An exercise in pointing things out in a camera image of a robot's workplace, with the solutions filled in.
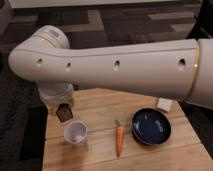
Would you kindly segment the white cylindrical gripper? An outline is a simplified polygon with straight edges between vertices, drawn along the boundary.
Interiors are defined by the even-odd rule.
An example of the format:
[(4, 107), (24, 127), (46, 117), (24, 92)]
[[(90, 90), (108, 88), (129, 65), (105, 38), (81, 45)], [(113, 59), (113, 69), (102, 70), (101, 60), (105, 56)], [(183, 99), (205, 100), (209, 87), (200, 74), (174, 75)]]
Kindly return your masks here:
[(41, 101), (47, 106), (48, 114), (55, 116), (60, 104), (68, 104), (72, 110), (75, 98), (74, 88), (70, 83), (40, 82), (37, 84)]

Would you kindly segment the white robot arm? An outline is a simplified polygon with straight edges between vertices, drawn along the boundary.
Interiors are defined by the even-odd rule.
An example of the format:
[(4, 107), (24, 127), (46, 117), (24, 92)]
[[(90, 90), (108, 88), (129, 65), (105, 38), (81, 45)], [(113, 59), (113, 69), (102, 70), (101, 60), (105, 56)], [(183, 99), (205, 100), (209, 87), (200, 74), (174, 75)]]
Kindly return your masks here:
[(72, 49), (60, 29), (47, 25), (16, 46), (8, 63), (37, 84), (48, 106), (66, 102), (72, 86), (83, 84), (213, 110), (213, 39)]

